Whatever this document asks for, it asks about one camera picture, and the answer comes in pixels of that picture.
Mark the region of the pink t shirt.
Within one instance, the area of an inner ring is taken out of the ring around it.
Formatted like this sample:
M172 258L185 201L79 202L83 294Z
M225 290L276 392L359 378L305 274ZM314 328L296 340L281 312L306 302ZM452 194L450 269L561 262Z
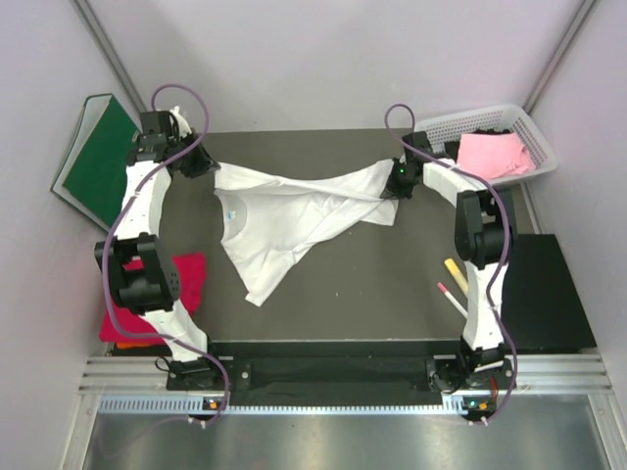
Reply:
M458 166L485 180L519 175L536 169L530 152L517 134L462 134Z

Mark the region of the aluminium frame rail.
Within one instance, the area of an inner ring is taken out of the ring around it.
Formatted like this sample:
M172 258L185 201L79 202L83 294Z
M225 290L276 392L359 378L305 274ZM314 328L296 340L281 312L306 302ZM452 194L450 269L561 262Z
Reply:
M295 383L392 382L407 379L418 388L428 384L426 361L411 357L284 357L221 361L231 386L247 390L273 381ZM522 354L517 373L508 372L519 394L594 394L612 389L597 354ZM156 394L167 387L168 374L151 357L90 357L79 381L82 394Z

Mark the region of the white plastic laundry basket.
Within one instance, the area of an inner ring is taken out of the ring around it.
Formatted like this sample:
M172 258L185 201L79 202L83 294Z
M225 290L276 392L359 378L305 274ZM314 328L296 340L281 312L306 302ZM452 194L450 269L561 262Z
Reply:
M557 158L520 107L498 105L419 121L436 155L493 185L518 183L557 169Z

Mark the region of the yellow marker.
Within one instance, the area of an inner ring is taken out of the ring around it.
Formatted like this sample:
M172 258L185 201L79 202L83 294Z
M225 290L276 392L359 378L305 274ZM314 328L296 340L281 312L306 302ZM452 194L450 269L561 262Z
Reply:
M467 296L469 292L468 282L457 263L452 258L447 258L444 261L444 265L458 284L462 293Z

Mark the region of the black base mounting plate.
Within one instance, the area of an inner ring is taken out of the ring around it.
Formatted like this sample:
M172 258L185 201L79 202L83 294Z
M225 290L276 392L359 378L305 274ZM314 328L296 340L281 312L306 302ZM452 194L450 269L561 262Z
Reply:
M219 392L239 406L439 404L444 393L505 389L511 363L471 374L458 340L214 342L219 364L164 357L171 391Z

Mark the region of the black t shirt in basket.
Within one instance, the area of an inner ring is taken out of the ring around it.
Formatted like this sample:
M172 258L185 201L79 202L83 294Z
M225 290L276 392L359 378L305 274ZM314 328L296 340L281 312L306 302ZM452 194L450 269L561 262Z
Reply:
M500 136L500 135L508 135L511 134L510 129L504 130L496 130L496 129L476 129L472 131L472 134L477 135L490 135L490 136ZM444 143L445 154L449 156L453 161L458 160L458 152L460 147L460 140L457 141L447 141Z

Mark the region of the black flat box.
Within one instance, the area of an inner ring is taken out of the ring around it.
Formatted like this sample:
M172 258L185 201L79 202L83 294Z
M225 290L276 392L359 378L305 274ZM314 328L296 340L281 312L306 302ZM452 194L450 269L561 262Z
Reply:
M502 322L520 353L577 353L597 346L556 236L517 236L504 281Z

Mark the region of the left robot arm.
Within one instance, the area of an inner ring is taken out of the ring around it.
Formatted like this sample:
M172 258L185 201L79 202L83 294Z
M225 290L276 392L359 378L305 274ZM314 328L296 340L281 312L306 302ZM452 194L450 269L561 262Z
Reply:
M113 304L149 327L146 332L129 331L128 336L161 339L169 347L171 358L156 362L167 372L169 387L208 389L221 379L222 366L207 355L211 342L183 304L180 274L159 230L173 174L195 178L219 165L179 107L144 113L140 121L126 158L121 213L110 241L98 243L94 256L108 279L105 291Z

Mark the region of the pink white pen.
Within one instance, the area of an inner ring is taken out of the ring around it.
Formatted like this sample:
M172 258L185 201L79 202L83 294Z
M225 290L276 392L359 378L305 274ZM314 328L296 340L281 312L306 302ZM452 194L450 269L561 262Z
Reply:
M437 287L440 292L446 297L451 305L464 317L468 316L466 308L455 298L455 296L449 291L449 289L442 283L438 282Z

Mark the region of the white t shirt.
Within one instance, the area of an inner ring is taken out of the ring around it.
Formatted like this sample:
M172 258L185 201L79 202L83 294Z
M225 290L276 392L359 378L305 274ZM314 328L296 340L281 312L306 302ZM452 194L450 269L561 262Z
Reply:
M382 160L333 178L299 180L223 164L215 178L220 242L246 301L262 306L314 245L361 221L392 226L398 202L381 197L392 169L391 160Z

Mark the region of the orange cloth under red shirt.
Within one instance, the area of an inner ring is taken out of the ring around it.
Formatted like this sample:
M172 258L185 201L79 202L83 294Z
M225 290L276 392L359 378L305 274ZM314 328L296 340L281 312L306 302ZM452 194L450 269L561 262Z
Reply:
M116 347L119 350L134 350L134 349L145 349L151 347L151 344L148 343L129 343L129 342L116 342Z

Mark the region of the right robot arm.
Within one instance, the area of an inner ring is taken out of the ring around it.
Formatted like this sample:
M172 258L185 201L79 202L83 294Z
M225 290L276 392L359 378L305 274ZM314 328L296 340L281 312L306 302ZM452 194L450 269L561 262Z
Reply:
M477 388L505 366L501 303L515 217L510 192L459 168L421 147L416 132L400 138L405 155L393 160L383 191L390 199L409 199L423 184L456 210L454 242L468 284L466 322L457 358L459 380Z

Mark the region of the red folded t shirt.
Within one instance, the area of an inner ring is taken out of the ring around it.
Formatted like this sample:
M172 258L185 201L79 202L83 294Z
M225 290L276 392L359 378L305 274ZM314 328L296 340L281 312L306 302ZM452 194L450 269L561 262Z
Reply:
M207 279L207 266L205 256L201 253L186 254L173 258L173 262L178 269L181 285L180 299L188 311L190 317L200 307L202 302L202 292L205 280ZM141 319L138 315L132 314L127 308L114 305L114 312L120 326L128 332L138 334L155 334L155 329ZM153 345L164 345L163 339L132 339L121 334L115 327L106 312L100 327L99 339L103 343L129 342L129 343L150 343Z

